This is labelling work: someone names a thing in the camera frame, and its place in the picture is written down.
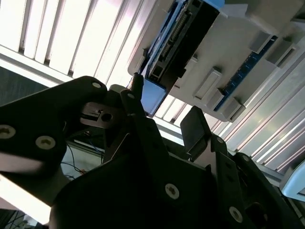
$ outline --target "blue component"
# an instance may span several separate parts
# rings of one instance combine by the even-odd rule
[[[172,9],[167,14],[166,19],[163,23],[163,26],[159,32],[159,35],[156,37],[152,46],[150,47],[147,57],[149,58],[148,62],[144,62],[143,66],[140,67],[139,74],[144,75],[145,78],[148,77],[150,73],[150,69],[153,66],[154,61],[158,58],[160,52],[162,51],[162,46],[164,45],[164,41],[168,38],[171,33],[174,25],[176,23],[176,19],[179,16],[179,13],[183,9],[184,5],[188,0],[176,0],[172,6]]]
[[[223,99],[215,107],[214,111],[218,111],[219,108],[225,103],[227,98],[234,92],[238,85],[243,81],[243,79],[250,73],[254,66],[260,61],[260,59],[265,55],[268,49],[276,41],[277,37],[273,36],[270,41],[263,47],[259,54],[252,52],[248,58],[244,61],[242,66],[237,70],[237,72],[232,76],[228,84],[222,89]]]
[[[164,88],[144,79],[143,91],[142,91],[142,106],[144,111],[153,115],[161,104],[163,98],[166,95]]]
[[[224,0],[204,0],[204,1],[218,10],[224,6]]]

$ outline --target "rectangular cutout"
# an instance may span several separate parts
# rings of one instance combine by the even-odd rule
[[[201,84],[194,91],[193,97],[200,100],[205,99],[208,95],[215,89],[217,83],[221,78],[220,70],[216,67],[213,67],[210,72],[204,77]]]

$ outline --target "white screw head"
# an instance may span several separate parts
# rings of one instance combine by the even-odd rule
[[[49,150],[49,149],[52,149],[56,145],[56,142],[55,142],[54,138],[52,138],[50,136],[40,136],[36,139],[35,144],[40,149]]]
[[[96,88],[101,88],[101,85],[99,83],[93,82],[92,85]]]
[[[223,141],[220,137],[217,137],[217,141],[218,141],[219,143],[224,143],[224,141]]]
[[[246,155],[243,155],[243,159],[244,159],[245,161],[250,161],[250,158],[247,157]]]
[[[16,130],[10,125],[0,125],[0,139],[9,139],[16,134]]]
[[[129,97],[131,97],[132,99],[134,99],[134,95],[133,95],[133,94],[128,93],[127,95],[128,95]]]
[[[236,222],[241,223],[243,221],[243,216],[240,213],[240,211],[237,210],[237,208],[231,206],[229,208],[229,212],[230,212],[231,216],[235,219]]]
[[[179,190],[173,184],[165,185],[165,192],[172,199],[178,199],[179,198]]]

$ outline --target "ceiling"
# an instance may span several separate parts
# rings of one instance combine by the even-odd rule
[[[48,87],[82,75],[107,87],[127,86],[127,67],[156,2],[1,0],[0,66]],[[233,123],[205,115],[229,149],[282,174],[303,159],[305,149],[305,39],[299,33],[293,59],[272,71]],[[169,95],[156,120],[180,134],[178,126],[190,108]]]

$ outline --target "cable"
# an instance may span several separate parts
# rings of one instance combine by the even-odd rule
[[[70,151],[71,151],[71,154],[72,154],[72,160],[73,160],[73,166],[74,166],[74,169],[76,168],[75,167],[75,160],[74,160],[74,154],[73,154],[73,151],[72,151],[72,149],[71,149],[71,147],[67,144],[67,146],[68,146],[68,148],[70,149]]]
[[[14,222],[15,222],[17,216],[18,216],[18,211],[16,212],[15,218],[14,218],[13,221],[11,222],[10,229],[11,229],[11,227],[14,225]]]
[[[74,176],[70,176],[70,175],[65,175],[67,178],[72,178],[73,180],[75,180]]]
[[[95,149],[96,152],[98,152],[99,154],[103,154],[103,152],[101,152],[100,150],[98,150],[95,145],[92,143],[92,141],[90,139],[88,139],[88,142],[90,143],[90,145]]]
[[[74,154],[73,154],[73,151],[72,151],[72,149],[71,149],[71,147],[67,144],[67,146],[68,146],[68,148],[70,149],[70,151],[71,151],[71,155],[72,155],[72,160],[73,160],[73,165],[71,165],[71,164],[69,164],[69,163],[66,163],[66,162],[62,162],[62,164],[67,164],[67,165],[70,165],[70,166],[73,166],[74,167],[74,170],[76,171],[76,172],[79,172],[79,173],[87,173],[87,171],[86,170],[81,170],[81,169],[79,169],[79,168],[77,168],[76,166],[75,166],[75,159],[74,159]]]
[[[67,162],[62,162],[61,164],[65,164],[65,165],[72,166],[72,167],[75,169],[75,171],[77,171],[77,172],[79,172],[79,173],[82,173],[82,171],[81,171],[79,168],[77,168],[76,166],[74,166],[74,165],[71,165],[71,164],[69,164],[69,163],[67,163]]]
[[[25,221],[22,221],[22,222],[20,222],[18,225],[16,225],[16,224],[12,224],[12,225],[14,225],[14,226],[15,226],[13,229],[19,228],[19,227],[20,227],[20,225],[21,225],[22,223],[24,223],[24,222],[25,222]]]
[[[23,214],[22,216],[19,216],[19,217],[17,217],[17,215],[18,215],[18,212],[17,212],[17,214],[16,214],[16,216],[15,216],[15,219],[14,220],[12,220],[11,222],[9,222],[7,225],[9,225],[10,223],[14,223],[15,222],[15,220],[18,220],[18,219],[20,219],[21,217],[24,217],[25,216],[25,214]]]

